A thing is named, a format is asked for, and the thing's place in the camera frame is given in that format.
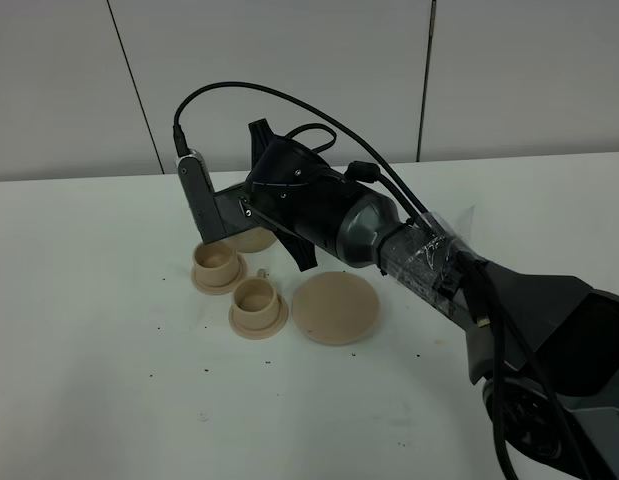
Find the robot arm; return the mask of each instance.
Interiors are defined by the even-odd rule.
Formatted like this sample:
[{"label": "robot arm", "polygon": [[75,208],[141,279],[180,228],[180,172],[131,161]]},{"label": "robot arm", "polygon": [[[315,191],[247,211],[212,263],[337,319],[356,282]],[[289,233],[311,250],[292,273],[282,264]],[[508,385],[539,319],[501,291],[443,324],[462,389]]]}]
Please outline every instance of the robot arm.
[{"label": "robot arm", "polygon": [[[225,86],[245,85],[254,88]],[[205,243],[262,226],[300,270],[317,265],[315,246],[352,267],[376,265],[465,331],[469,379],[487,380],[483,399],[507,478],[515,474],[502,458],[505,435],[528,457],[576,477],[619,479],[619,297],[574,277],[521,275],[478,256],[375,164],[354,162],[341,174],[316,151],[275,135],[266,120],[249,125],[245,182],[215,192],[178,117],[178,175]],[[363,184],[373,181],[389,188],[408,222],[400,222],[393,200]]]}]

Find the beige plastic part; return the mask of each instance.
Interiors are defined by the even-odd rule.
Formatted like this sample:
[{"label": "beige plastic part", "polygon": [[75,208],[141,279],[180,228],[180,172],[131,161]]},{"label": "beige plastic part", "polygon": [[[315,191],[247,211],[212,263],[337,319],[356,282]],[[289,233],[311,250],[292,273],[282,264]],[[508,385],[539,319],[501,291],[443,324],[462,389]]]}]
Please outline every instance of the beige plastic part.
[{"label": "beige plastic part", "polygon": [[244,258],[224,242],[201,243],[193,252],[191,280],[202,293],[231,292],[247,274]]},{"label": "beige plastic part", "polygon": [[317,275],[293,297],[293,320],[312,340],[345,345],[380,323],[378,294],[363,278],[345,272]]},{"label": "beige plastic part", "polygon": [[276,242],[276,236],[266,228],[256,227],[224,241],[242,253],[262,252]]},{"label": "beige plastic part", "polygon": [[270,337],[287,321],[287,302],[266,276],[265,270],[258,270],[257,277],[244,279],[233,291],[229,324],[241,337]]}]

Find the table surface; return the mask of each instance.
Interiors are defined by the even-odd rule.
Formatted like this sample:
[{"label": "table surface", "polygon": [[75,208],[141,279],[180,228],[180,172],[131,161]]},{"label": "table surface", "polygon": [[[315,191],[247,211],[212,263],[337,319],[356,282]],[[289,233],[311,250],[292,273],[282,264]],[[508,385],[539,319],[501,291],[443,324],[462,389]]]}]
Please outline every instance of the table surface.
[{"label": "table surface", "polygon": [[[619,294],[619,153],[395,169],[479,254]],[[0,183],[0,480],[502,478],[450,321],[370,267],[372,337],[245,340],[191,284],[198,242],[175,176]],[[246,255],[288,301],[350,270],[317,257]]]}]

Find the beige disc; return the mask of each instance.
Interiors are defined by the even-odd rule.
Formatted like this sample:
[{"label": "beige disc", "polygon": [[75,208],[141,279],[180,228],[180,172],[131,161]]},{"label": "beige disc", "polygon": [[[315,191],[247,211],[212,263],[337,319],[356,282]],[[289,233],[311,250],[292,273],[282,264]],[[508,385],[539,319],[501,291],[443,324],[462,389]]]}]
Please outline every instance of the beige disc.
[{"label": "beige disc", "polygon": [[276,236],[270,230],[256,227],[224,241],[241,253],[256,253],[269,248],[276,240]]},{"label": "beige disc", "polygon": [[309,338],[344,345],[364,337],[380,322],[380,300],[363,278],[327,272],[298,289],[291,312],[300,331]]}]

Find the white wall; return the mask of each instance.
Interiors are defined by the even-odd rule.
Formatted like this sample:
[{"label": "white wall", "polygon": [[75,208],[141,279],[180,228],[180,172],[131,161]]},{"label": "white wall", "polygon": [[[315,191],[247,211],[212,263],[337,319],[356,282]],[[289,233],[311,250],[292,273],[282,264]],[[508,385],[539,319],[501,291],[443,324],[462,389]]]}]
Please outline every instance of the white wall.
[{"label": "white wall", "polygon": [[0,0],[0,180],[160,173],[104,0]]},{"label": "white wall", "polygon": [[441,0],[423,160],[619,151],[619,0]]},{"label": "white wall", "polygon": [[[165,170],[173,171],[171,127],[178,104],[196,88],[221,80],[263,83],[296,95],[353,128],[389,160],[414,159],[428,0],[111,5]],[[212,170],[246,169],[247,124],[262,117],[280,134],[315,121],[276,98],[231,90],[199,98],[185,111],[183,128]],[[331,152],[325,158],[334,163],[366,158],[342,136]]]}]

